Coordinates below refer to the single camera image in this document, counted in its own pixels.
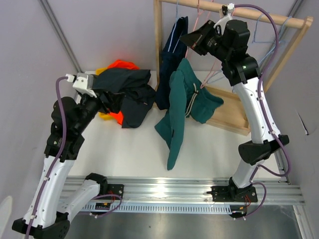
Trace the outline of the black shorts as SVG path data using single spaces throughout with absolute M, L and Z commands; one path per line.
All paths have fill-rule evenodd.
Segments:
M 156 91 L 149 85 L 150 70 L 110 68 L 97 76 L 93 90 L 124 93 L 122 128 L 138 128 L 153 107 Z

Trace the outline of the aluminium mounting rail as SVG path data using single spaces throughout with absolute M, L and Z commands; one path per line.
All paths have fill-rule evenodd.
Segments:
M 228 179 L 108 177 L 110 184 L 124 185 L 124 202 L 202 204 L 211 201 L 211 186 L 226 186 Z M 265 205 L 304 205 L 300 186 L 262 180 L 266 186 Z

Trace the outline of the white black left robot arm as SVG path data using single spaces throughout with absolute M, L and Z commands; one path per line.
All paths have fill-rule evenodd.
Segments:
M 107 177 L 90 173 L 65 201 L 60 196 L 80 148 L 83 131 L 99 110 L 118 106 L 123 94 L 97 96 L 82 93 L 80 103 L 71 97 L 58 97 L 53 106 L 50 136 L 44 151 L 44 166 L 36 194 L 28 212 L 12 224 L 12 230 L 35 239 L 63 239 L 74 217 L 91 200 L 109 198 L 122 202 L 122 193 L 110 190 Z

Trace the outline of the wooden clothes rack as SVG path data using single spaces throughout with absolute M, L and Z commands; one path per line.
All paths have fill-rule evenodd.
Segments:
M 155 43 L 156 43 L 156 76 L 157 82 L 159 83 L 160 77 L 160 65 L 161 65 L 161 51 L 162 51 L 162 0 L 154 1 L 154 21 L 155 21 Z M 176 3 L 176 0 L 167 0 L 167 3 Z M 217 12 L 222 7 L 221 3 L 215 3 L 210 1 L 200 1 L 200 0 L 180 0 L 179 5 L 206 10 L 210 12 Z M 261 18 L 261 22 L 270 23 L 269 20 L 266 19 L 265 16 L 261 16 L 260 13 L 256 10 L 250 10 L 247 7 L 235 8 L 234 16 L 250 19 L 250 20 L 258 20 Z M 297 31 L 289 44 L 287 45 L 285 51 L 279 58 L 278 63 L 276 63 L 275 67 L 272 69 L 269 77 L 265 81 L 264 91 L 268 91 L 271 84 L 274 82 L 278 74 L 281 72 L 283 67 L 286 65 L 287 61 L 291 57 L 292 53 L 295 51 L 296 47 L 299 45 L 300 41 L 303 39 L 308 29 L 311 27 L 314 18 L 312 16 L 308 16 L 305 19 L 298 18 L 288 18 L 282 15 L 271 14 L 272 19 L 277 25 L 285 25 L 289 28 L 295 28 Z M 208 124 L 219 127 L 234 133 L 238 133 L 241 135 L 247 136 L 250 133 L 250 127 L 247 120 L 247 117 L 244 113 L 244 108 L 242 103 L 240 102 L 239 97 L 229 91 L 225 91 L 219 88 L 214 88 L 207 86 L 207 90 L 221 97 L 224 100 L 224 105 L 219 107 L 211 119 L 208 120 Z

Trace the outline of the navy blue shorts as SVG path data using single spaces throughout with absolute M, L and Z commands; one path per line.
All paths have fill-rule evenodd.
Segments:
M 180 17 L 177 23 L 177 40 L 179 40 L 174 53 L 168 52 L 169 38 L 161 52 L 162 63 L 159 68 L 159 85 L 156 92 L 155 103 L 160 110 L 169 109 L 169 80 L 174 71 L 177 70 L 182 59 L 185 57 L 187 46 L 180 41 L 180 37 L 188 33 L 188 17 Z

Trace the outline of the teal green shorts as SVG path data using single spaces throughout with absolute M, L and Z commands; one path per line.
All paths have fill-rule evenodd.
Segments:
M 155 125 L 155 130 L 169 148 L 167 170 L 172 170 L 176 164 L 183 143 L 186 118 L 192 117 L 205 124 L 215 110 L 224 104 L 222 98 L 212 95 L 201 85 L 189 61 L 183 58 L 169 80 L 169 108 Z

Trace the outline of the orange mesh shorts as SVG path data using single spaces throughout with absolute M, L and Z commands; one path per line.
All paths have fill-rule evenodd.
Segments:
M 116 60 L 112 64 L 110 64 L 107 69 L 111 68 L 125 68 L 129 70 L 138 70 L 139 67 L 135 65 L 133 62 L 124 61 L 124 60 Z M 119 125 L 122 125 L 124 116 L 121 112 L 119 113 L 108 113 L 105 116 L 105 120 L 116 120 Z

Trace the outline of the yellow plastic tray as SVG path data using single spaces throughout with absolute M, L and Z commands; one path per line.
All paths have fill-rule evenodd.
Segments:
M 107 67 L 96 69 L 95 74 L 96 75 L 100 75 L 102 72 L 104 72 L 107 69 L 108 69 Z M 103 120 L 117 120 L 117 118 L 116 118 L 117 114 L 116 113 L 108 113 L 108 114 L 99 113 L 99 117 L 101 119 L 103 119 Z

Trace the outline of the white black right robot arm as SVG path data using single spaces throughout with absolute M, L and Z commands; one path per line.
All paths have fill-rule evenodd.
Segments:
M 257 201 L 252 179 L 257 169 L 274 152 L 289 143 L 272 116 L 261 85 L 261 72 L 255 58 L 247 54 L 250 31 L 247 23 L 231 19 L 225 27 L 207 21 L 198 30 L 180 37 L 199 55 L 210 53 L 221 61 L 222 72 L 243 104 L 251 129 L 251 140 L 238 146 L 241 161 L 227 186 L 213 186 L 209 193 L 215 202 Z

